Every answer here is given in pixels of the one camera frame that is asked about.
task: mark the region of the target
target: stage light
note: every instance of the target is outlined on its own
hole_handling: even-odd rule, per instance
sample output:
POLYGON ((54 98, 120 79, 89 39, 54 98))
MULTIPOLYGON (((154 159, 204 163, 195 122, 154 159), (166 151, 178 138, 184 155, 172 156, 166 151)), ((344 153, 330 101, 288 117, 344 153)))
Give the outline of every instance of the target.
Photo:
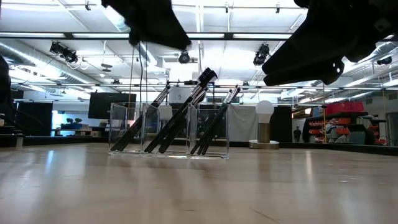
POLYGON ((391 56, 390 57, 386 57, 385 59, 376 61, 376 63, 378 65, 389 65, 389 64, 391 64, 391 62, 392 62, 392 57, 391 56))
POLYGON ((189 57, 189 54, 186 50, 184 50, 183 52, 181 52, 180 57, 178 58, 178 61, 181 64, 185 64, 188 63, 191 60, 191 58, 189 57))
POLYGON ((254 57, 253 64, 255 66, 260 66, 266 62, 267 56, 269 55, 269 47, 268 44, 261 44, 259 50, 256 52, 256 56, 254 57))
POLYGON ((79 60, 75 50, 70 50, 67 47, 62 46, 58 42, 52 42, 50 52, 55 55, 59 55, 68 63, 77 63, 77 61, 79 60))

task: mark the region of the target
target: light wood surface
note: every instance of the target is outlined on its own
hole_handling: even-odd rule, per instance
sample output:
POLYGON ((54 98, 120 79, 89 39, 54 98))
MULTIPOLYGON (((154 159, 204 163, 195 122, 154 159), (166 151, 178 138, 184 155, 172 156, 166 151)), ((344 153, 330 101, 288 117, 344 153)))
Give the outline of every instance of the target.
POLYGON ((0 223, 398 223, 397 157, 232 148, 224 161, 107 150, 0 152, 0 223))

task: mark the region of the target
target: ceiling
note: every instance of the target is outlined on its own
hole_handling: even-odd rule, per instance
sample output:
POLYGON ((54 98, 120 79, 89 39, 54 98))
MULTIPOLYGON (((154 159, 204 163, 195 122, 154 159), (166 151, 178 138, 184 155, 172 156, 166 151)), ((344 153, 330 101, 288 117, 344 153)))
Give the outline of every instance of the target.
MULTIPOLYGON (((0 27, 2 32, 120 32, 121 25, 118 15, 109 9, 100 6, 100 1, 91 0, 90 11, 85 9, 84 0, 3 0, 0 27)), ((174 13, 186 32, 294 32, 304 21, 307 11, 294 4, 293 0, 174 0, 174 13)), ((51 40, 15 40, 22 42, 32 51, 27 54, 35 57, 40 52, 50 58, 54 54, 49 52, 51 40)), ((223 41, 205 40, 193 41, 189 48, 191 58, 200 58, 201 67, 210 67, 218 76, 218 83, 242 84, 251 81, 251 84, 263 85, 264 74, 260 67, 252 63, 255 52, 264 42, 260 41, 223 41)), ((99 83, 112 83, 113 80, 122 80, 129 83, 130 76, 135 78, 133 83, 139 83, 141 71, 148 77, 148 83, 165 83, 166 75, 173 79, 191 80, 197 75, 199 65, 181 65, 177 62, 180 54, 178 50, 148 43, 149 55, 156 60, 151 68, 146 68, 145 58, 141 56, 144 69, 139 62, 140 53, 123 40, 63 40, 61 44, 76 50, 90 66, 87 69, 77 68, 83 77, 91 78, 99 83), (102 72, 102 63, 113 66, 112 72, 102 72)), ((267 42, 271 53, 283 43, 278 41, 267 42)), ((355 69, 357 72, 345 73, 335 86, 343 86, 363 78, 371 70, 371 63, 364 63, 355 69)), ((360 83, 360 85, 374 82, 374 78, 360 83)), ((309 86, 311 83, 296 83, 293 85, 309 86)))

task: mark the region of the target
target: duct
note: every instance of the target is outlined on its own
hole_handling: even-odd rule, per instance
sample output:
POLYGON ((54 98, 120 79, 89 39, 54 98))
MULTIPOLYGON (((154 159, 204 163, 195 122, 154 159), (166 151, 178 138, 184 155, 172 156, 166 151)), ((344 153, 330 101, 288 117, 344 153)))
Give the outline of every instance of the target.
MULTIPOLYGON (((23 44, 22 42, 4 39, 0 42, 1 53, 5 54, 16 54, 24 58, 24 60, 30 62, 30 64, 36 67, 46 67, 48 70, 53 70, 55 73, 66 73, 69 77, 73 77, 81 83, 98 83, 99 81, 90 78, 77 70, 72 70, 67 68, 67 66, 57 60, 52 60, 50 57, 40 53, 29 46, 23 44)), ((118 91, 113 88, 102 87, 104 91, 109 91, 112 93, 118 93, 118 91)))

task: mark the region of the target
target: light fixture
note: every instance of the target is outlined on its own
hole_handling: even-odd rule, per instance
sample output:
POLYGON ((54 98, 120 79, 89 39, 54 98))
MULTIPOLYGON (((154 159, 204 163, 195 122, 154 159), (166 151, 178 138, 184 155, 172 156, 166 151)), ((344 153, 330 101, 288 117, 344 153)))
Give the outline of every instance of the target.
POLYGON ((90 38, 90 39, 128 39, 128 33, 74 33, 74 38, 90 38))
POLYGON ((272 39, 287 40, 292 34, 234 34, 234 39, 272 39))
POLYGON ((391 64, 391 62, 392 62, 392 57, 391 56, 376 61, 376 63, 378 65, 389 65, 389 64, 391 64))
POLYGON ((188 54, 188 52, 186 50, 182 51, 180 57, 178 58, 178 61, 181 64, 186 64, 190 60, 191 60, 191 57, 189 57, 189 54, 188 54))
POLYGON ((358 95, 352 96, 352 98, 359 98, 359 97, 362 97, 362 96, 367 95, 367 94, 369 94, 369 93, 371 93, 371 91, 366 92, 366 93, 360 93, 360 94, 358 94, 358 95))
POLYGON ((45 90, 43 88, 38 87, 38 86, 33 86, 33 85, 25 86, 25 85, 23 85, 23 87, 29 88, 31 90, 39 91, 39 92, 45 92, 45 90))
POLYGON ((63 34, 63 33, 40 33, 40 32, 0 32, 0 37, 65 38, 65 34, 63 34))
POLYGON ((79 60, 75 50, 70 50, 67 47, 62 46, 58 42, 52 42, 50 52, 55 55, 59 55, 68 63, 77 63, 77 61, 79 60))
POLYGON ((213 39, 213 38, 224 38, 224 34, 206 34, 206 33, 187 33, 189 38, 193 39, 213 39))
POLYGON ((253 64, 255 66, 262 65, 266 62, 267 56, 269 56, 268 44, 261 44, 259 50, 256 52, 256 56, 254 56, 253 64))
POLYGON ((382 90, 382 88, 344 87, 344 90, 382 90))

